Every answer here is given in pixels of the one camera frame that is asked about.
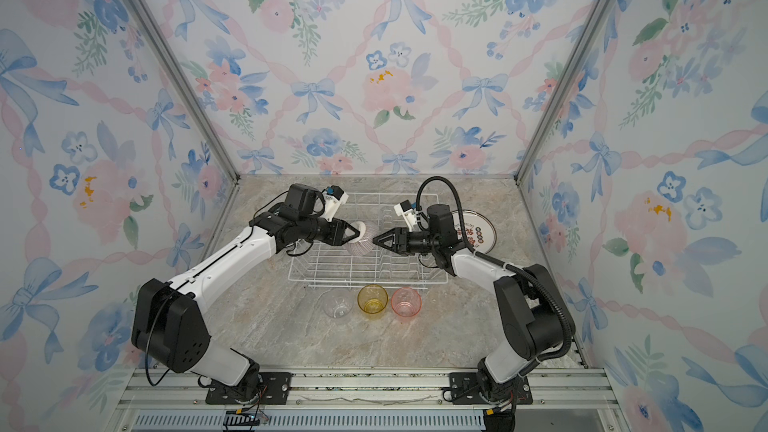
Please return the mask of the yellow glass cup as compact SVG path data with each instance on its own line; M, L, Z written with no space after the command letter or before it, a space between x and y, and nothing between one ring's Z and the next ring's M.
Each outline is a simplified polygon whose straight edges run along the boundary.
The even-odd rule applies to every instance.
M389 294L386 289L377 284L362 287L357 294L357 304L360 310L368 315L376 315L383 312L389 302Z

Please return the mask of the pink glass cup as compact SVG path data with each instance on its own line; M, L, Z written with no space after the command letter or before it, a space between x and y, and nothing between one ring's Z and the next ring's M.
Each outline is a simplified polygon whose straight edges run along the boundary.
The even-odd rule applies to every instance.
M390 298L390 306L400 319L415 318L422 309L422 298L418 291L411 287L397 289Z

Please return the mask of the clear glass cup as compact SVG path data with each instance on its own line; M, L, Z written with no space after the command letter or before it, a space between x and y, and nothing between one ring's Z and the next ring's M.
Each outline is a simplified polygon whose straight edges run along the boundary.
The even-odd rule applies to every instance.
M351 294L343 289L333 289L324 293L320 303L322 311L332 319L346 317L353 309Z

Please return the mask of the white plate front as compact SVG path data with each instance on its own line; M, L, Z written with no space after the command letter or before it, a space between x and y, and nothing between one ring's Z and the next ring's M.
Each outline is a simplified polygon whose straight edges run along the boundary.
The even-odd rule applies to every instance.
M464 227L461 227L458 212L454 211L453 216L460 240L466 237L472 248L481 253L489 253L493 250L497 243L497 233L488 218L475 211L465 210L462 213Z

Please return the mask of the striped ceramic bowl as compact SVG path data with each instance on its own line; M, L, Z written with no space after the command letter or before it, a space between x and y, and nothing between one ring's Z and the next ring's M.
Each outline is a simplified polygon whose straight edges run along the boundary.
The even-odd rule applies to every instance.
M359 235L343 245L346 252L352 256L364 256L372 252L375 248L373 239L379 234L378 225L375 222L355 221L352 226Z

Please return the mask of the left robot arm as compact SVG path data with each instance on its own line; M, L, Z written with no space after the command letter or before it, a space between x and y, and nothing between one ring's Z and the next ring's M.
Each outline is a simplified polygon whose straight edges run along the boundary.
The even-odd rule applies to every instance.
M174 373L192 372L211 388L240 403L263 389L259 364L211 337L204 315L238 280L259 264L304 243L341 247L350 254L371 251L374 226L338 218L349 199L336 185L317 189L293 184L259 208L222 249L167 281L151 279L138 292L130 340L146 361Z

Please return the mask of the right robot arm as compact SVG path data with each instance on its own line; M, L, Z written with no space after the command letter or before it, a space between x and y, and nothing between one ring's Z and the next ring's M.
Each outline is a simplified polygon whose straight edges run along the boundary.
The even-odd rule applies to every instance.
M546 267L520 267L478 251L463 214L445 204L428 207L424 220L413 212L400 215L408 224L374 237L376 246L401 256L429 255L437 268L475 283L496 299L503 339L477 368L486 401L511 399L530 372L570 352L574 321Z

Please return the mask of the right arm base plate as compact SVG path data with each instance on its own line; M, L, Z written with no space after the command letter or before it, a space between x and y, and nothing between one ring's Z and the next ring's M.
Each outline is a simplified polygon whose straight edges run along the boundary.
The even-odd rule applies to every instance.
M455 405L501 406L511 399L517 405L531 405L533 397L527 378L514 377L497 383L481 371L453 372L443 389L443 400Z

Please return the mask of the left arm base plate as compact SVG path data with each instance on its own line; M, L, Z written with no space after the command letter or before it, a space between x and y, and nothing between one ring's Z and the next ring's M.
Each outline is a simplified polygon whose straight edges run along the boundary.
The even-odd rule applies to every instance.
M207 405L285 405L291 389L290 372L247 373L234 386L212 380L207 386Z

